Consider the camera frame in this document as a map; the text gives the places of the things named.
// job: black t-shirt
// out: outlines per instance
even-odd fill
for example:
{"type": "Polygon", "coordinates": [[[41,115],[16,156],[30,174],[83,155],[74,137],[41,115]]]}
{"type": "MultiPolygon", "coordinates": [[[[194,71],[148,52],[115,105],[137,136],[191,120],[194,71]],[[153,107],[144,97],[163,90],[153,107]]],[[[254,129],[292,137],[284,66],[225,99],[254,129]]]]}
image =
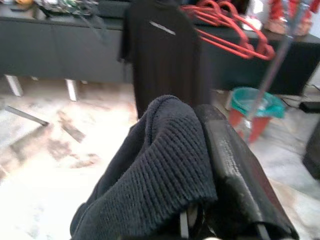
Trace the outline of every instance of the black t-shirt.
{"type": "Polygon", "coordinates": [[[133,65],[138,117],[165,94],[196,106],[209,103],[200,77],[201,40],[172,0],[136,0],[126,12],[120,58],[133,65]]]}

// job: trash bin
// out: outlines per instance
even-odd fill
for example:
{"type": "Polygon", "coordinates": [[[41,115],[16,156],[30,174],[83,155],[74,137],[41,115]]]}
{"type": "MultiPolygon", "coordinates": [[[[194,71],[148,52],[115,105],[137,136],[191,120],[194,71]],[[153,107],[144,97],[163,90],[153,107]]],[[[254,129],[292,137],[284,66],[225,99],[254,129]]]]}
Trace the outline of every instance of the trash bin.
{"type": "MultiPolygon", "coordinates": [[[[258,93],[259,90],[252,87],[237,87],[233,90],[228,120],[234,128],[250,111],[258,93]]],[[[257,140],[272,118],[283,118],[284,115],[285,106],[282,101],[266,92],[252,120],[252,133],[249,142],[252,143],[257,140]]]]}

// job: white cabinet leg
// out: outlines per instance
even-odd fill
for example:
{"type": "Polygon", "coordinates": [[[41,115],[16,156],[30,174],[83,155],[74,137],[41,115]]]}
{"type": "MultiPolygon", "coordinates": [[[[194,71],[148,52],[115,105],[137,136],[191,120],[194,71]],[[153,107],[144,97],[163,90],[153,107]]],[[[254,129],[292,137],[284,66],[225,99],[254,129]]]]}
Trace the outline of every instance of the white cabinet leg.
{"type": "Polygon", "coordinates": [[[78,100],[77,82],[71,79],[65,79],[71,101],[78,100]]]}
{"type": "Polygon", "coordinates": [[[17,97],[21,97],[24,94],[24,92],[22,91],[18,78],[13,75],[5,75],[5,77],[10,85],[13,94],[17,97]]]}

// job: red hanger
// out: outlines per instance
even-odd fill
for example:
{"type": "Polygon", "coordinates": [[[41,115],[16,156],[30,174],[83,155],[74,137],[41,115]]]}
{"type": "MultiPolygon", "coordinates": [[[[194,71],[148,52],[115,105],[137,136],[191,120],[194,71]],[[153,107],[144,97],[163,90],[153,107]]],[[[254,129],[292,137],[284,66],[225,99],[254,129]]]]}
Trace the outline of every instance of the red hanger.
{"type": "Polygon", "coordinates": [[[236,7],[232,3],[226,0],[218,2],[203,0],[197,5],[183,5],[181,6],[181,9],[191,18],[196,17],[215,27],[226,26],[232,28],[240,36],[239,43],[235,44],[196,28],[204,41],[245,59],[250,59],[255,56],[263,60],[270,60],[274,57],[275,51],[272,46],[268,45],[266,36],[263,35],[261,31],[257,30],[251,23],[240,17],[236,7]],[[222,10],[222,7],[227,7],[229,11],[222,10]],[[258,35],[259,43],[256,49],[249,44],[249,38],[238,26],[238,22],[247,24],[258,35]]]}

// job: ribbed knit sweater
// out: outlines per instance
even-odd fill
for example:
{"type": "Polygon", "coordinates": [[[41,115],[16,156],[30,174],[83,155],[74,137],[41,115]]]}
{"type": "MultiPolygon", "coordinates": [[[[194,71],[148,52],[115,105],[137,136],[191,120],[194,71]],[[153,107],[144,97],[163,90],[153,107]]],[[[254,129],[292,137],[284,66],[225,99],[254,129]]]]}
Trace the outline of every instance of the ribbed knit sweater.
{"type": "Polygon", "coordinates": [[[70,226],[72,240],[148,236],[190,204],[217,199],[202,126],[174,96],[155,99],[70,226]]]}

